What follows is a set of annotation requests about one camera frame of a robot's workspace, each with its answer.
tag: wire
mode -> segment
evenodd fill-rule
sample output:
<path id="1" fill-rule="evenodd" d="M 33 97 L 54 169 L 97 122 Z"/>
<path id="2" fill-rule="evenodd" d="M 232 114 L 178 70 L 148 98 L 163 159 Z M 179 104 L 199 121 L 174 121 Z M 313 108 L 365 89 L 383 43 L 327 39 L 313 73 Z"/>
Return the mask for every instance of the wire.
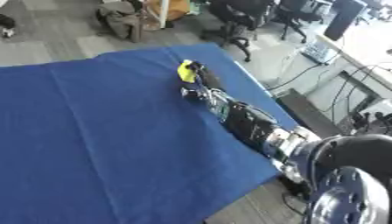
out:
<path id="1" fill-rule="evenodd" d="M 359 71 L 362 71 L 364 68 L 366 67 L 371 67 L 371 66 L 376 66 L 376 65 L 369 65 L 369 66 L 362 66 L 360 68 L 358 68 L 357 70 L 355 70 L 355 72 L 351 73 L 348 78 L 345 80 L 345 82 L 343 82 L 343 85 L 341 86 L 340 90 L 338 91 L 338 93 L 335 95 L 335 98 L 333 98 L 332 104 L 331 104 L 331 108 L 332 108 L 332 123 L 335 123 L 335 105 L 336 105 L 336 101 L 338 100 L 339 95 L 341 94 L 341 92 L 343 91 L 343 89 L 345 88 L 345 86 L 347 85 L 347 83 L 353 78 L 353 76 L 355 74 L 357 74 Z"/>
<path id="2" fill-rule="evenodd" d="M 274 90 L 274 89 L 277 89 L 277 88 L 281 88 L 281 87 L 283 87 L 283 86 L 285 86 L 285 85 L 287 85 L 287 84 L 293 82 L 294 80 L 298 79 L 299 77 L 301 77 L 303 74 L 307 73 L 308 71 L 311 71 L 313 68 L 315 68 L 315 67 L 320 67 L 320 66 L 322 66 L 322 65 L 327 65 L 330 61 L 334 60 L 336 57 L 338 57 L 338 56 L 342 53 L 343 47 L 344 47 L 344 46 L 345 46 L 345 39 L 344 39 L 344 36 L 342 36 L 342 45 L 341 45 L 341 48 L 338 50 L 338 52 L 336 52 L 335 55 L 333 55 L 333 57 L 331 57 L 330 59 L 328 59 L 326 62 L 324 62 L 324 63 L 318 63 L 318 64 L 316 64 L 316 65 L 314 65 L 314 66 L 310 66 L 310 67 L 306 68 L 302 73 L 299 73 L 298 75 L 292 77 L 291 79 L 287 80 L 286 82 L 284 82 L 284 83 L 282 83 L 282 84 L 279 84 L 279 85 L 277 85 L 277 86 L 274 86 L 274 87 L 266 88 L 265 90 L 266 90 L 266 91 L 270 91 L 270 90 Z"/>
<path id="3" fill-rule="evenodd" d="M 390 125 L 384 119 L 381 119 L 381 122 L 384 123 L 385 128 L 386 128 L 384 135 L 387 135 L 390 132 Z"/>
<path id="4" fill-rule="evenodd" d="M 381 66 L 380 66 L 380 64 L 388 64 L 388 63 L 391 63 L 391 64 L 392 64 L 392 61 L 391 61 L 391 62 L 389 62 L 389 61 L 387 61 L 387 62 L 380 62 L 380 63 L 378 63 L 377 65 L 374 65 L 374 67 L 372 67 L 372 69 L 370 69 L 370 71 L 366 73 L 366 75 L 360 80 L 360 82 L 363 82 L 367 77 L 369 77 L 370 74 L 373 72 L 373 70 L 375 70 L 375 68 L 377 68 L 377 67 L 379 67 L 380 69 L 383 69 L 383 70 L 385 70 L 385 71 L 390 71 L 389 68 L 385 68 L 385 67 L 381 67 Z M 353 86 L 353 88 L 350 90 L 350 92 L 349 92 L 348 95 L 346 96 L 346 113 L 347 113 L 348 116 L 350 116 L 350 115 L 352 114 L 352 112 L 351 112 L 351 107 L 350 107 L 350 97 L 351 97 L 351 95 L 353 94 L 354 90 L 355 90 L 357 87 L 358 87 L 358 86 Z"/>
<path id="5" fill-rule="evenodd" d="M 286 199 L 287 196 L 290 196 L 290 195 L 289 195 L 288 193 L 283 193 L 283 194 L 282 194 L 282 201 L 283 201 L 283 203 L 284 203 L 291 211 L 293 211 L 294 213 L 299 214 L 299 215 L 301 215 L 301 216 L 304 216 L 304 215 L 305 215 L 304 213 L 301 213 L 300 211 L 298 211 L 296 208 L 292 207 L 292 206 L 287 202 L 287 199 Z"/>

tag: bag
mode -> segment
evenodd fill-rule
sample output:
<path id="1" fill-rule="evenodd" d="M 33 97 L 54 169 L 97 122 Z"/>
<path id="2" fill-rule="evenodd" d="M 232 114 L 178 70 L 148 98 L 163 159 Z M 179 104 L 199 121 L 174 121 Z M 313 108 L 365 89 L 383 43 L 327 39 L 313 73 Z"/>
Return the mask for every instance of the bag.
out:
<path id="1" fill-rule="evenodd" d="M 133 42 L 139 41 L 142 31 L 142 22 L 139 12 L 129 2 L 113 2 L 101 4 L 95 12 L 100 24 L 110 29 L 121 39 L 130 38 Z"/>

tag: chair base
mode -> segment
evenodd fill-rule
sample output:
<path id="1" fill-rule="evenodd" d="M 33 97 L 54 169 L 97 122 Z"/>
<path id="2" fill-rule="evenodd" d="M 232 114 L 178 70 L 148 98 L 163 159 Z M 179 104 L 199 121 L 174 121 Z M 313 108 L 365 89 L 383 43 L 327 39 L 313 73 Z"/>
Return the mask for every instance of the chair base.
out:
<path id="1" fill-rule="evenodd" d="M 233 36 L 230 35 L 230 33 L 232 33 L 232 31 L 229 31 L 226 26 L 222 26 L 219 30 L 204 30 L 201 33 L 200 38 L 204 40 L 209 39 L 211 37 L 221 38 L 223 39 L 223 42 L 220 43 L 220 47 L 225 47 L 227 44 L 235 45 L 245 53 L 246 55 L 245 62 L 250 62 L 251 55 L 248 49 L 249 39 L 244 37 Z"/>

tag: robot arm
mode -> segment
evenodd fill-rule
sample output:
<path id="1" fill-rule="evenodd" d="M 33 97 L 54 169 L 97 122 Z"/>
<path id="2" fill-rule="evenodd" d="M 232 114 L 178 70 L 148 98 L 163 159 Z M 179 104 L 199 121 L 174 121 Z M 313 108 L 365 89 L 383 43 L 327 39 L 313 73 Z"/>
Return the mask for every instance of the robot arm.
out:
<path id="1" fill-rule="evenodd" d="M 178 74 L 184 82 L 181 93 L 186 99 L 205 102 L 239 141 L 267 157 L 287 178 L 310 187 L 303 223 L 388 223 L 386 186 L 392 172 L 385 172 L 390 170 L 388 162 L 377 170 L 369 161 L 392 158 L 392 138 L 320 139 L 302 127 L 287 131 L 271 115 L 229 96 L 200 63 L 185 61 Z M 381 153 L 374 153 L 372 147 L 382 148 Z M 353 157 L 358 153 L 364 159 Z"/>

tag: table leg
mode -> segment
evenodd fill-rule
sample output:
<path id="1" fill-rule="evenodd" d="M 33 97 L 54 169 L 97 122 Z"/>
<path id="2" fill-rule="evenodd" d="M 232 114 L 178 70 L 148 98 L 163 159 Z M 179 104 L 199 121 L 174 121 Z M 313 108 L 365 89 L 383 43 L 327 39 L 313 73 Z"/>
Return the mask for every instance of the table leg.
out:
<path id="1" fill-rule="evenodd" d="M 161 29 L 166 27 L 167 11 L 169 10 L 170 0 L 161 0 L 161 13 L 159 14 L 159 24 Z"/>

